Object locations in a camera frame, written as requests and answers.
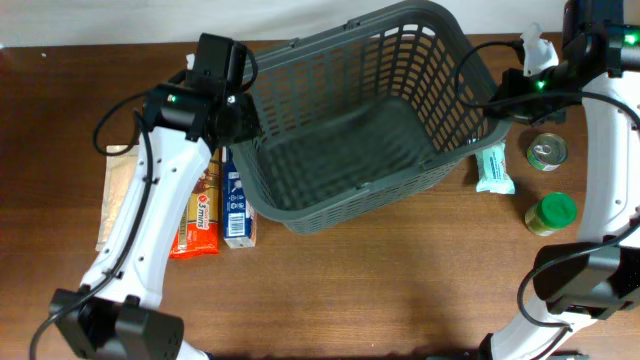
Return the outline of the green white tissue pack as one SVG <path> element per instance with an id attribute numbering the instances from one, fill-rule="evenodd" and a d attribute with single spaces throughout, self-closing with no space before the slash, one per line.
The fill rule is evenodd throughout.
<path id="1" fill-rule="evenodd" d="M 507 173 L 506 144 L 498 142 L 476 154 L 479 180 L 477 192 L 514 195 L 515 184 Z"/>

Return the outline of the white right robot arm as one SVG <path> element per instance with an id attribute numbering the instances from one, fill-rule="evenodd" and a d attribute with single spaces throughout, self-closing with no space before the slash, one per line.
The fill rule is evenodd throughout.
<path id="1" fill-rule="evenodd" d="M 570 0 L 560 49 L 537 29 L 515 48 L 485 115 L 535 126 L 584 108 L 585 206 L 574 243 L 543 247 L 518 315 L 481 345 L 484 359 L 546 359 L 577 331 L 639 305 L 639 5 Z"/>

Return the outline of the tin can with pull tab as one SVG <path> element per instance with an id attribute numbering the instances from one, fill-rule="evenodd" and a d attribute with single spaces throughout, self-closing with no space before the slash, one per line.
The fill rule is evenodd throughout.
<path id="1" fill-rule="evenodd" d="M 556 170 L 568 158 L 566 142 L 558 135 L 543 133 L 538 135 L 527 149 L 527 160 L 537 170 Z"/>

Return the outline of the clear bag of rice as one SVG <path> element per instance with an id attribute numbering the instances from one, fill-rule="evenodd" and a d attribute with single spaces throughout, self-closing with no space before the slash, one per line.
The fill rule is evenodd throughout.
<path id="1" fill-rule="evenodd" d="M 134 175 L 137 159 L 137 145 L 134 145 L 128 152 L 120 156 L 106 158 L 100 228 L 95 247 L 98 252 L 104 248 L 114 226 Z"/>

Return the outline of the orange spaghetti packet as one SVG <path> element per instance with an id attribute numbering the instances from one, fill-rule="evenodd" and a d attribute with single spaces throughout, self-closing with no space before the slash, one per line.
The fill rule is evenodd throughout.
<path id="1" fill-rule="evenodd" d="M 190 195 L 170 250 L 171 259 L 219 253 L 220 160 L 216 150 Z"/>

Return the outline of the blue cardboard food box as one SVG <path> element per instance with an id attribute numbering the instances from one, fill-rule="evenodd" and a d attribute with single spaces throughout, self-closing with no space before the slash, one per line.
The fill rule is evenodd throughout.
<path id="1" fill-rule="evenodd" d="M 256 245 L 257 223 L 254 208 L 248 202 L 233 162 L 231 149 L 222 149 L 223 239 L 231 249 Z"/>

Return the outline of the green lid glass jar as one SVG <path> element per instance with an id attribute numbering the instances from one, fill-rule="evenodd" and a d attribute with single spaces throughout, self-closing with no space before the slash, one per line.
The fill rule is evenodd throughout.
<path id="1" fill-rule="evenodd" d="M 550 193 L 525 213 L 525 225 L 537 236 L 550 236 L 575 222 L 578 209 L 575 201 L 561 192 Z"/>

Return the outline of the grey plastic mesh basket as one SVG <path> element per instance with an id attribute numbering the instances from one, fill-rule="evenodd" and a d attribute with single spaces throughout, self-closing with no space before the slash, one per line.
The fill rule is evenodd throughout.
<path id="1" fill-rule="evenodd" d="M 232 147 L 250 205 L 312 234 L 429 189 L 502 141 L 495 82 L 454 16 L 403 1 L 257 56 L 260 135 Z"/>

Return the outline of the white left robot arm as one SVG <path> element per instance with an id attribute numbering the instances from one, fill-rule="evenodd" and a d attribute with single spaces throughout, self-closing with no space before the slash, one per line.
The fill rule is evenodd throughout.
<path id="1" fill-rule="evenodd" d="M 211 358 L 159 305 L 179 220 L 212 155 L 260 133 L 252 84 L 243 71 L 192 69 L 141 93 L 137 165 L 114 227 L 78 290 L 55 291 L 31 358 L 49 326 L 80 359 Z"/>

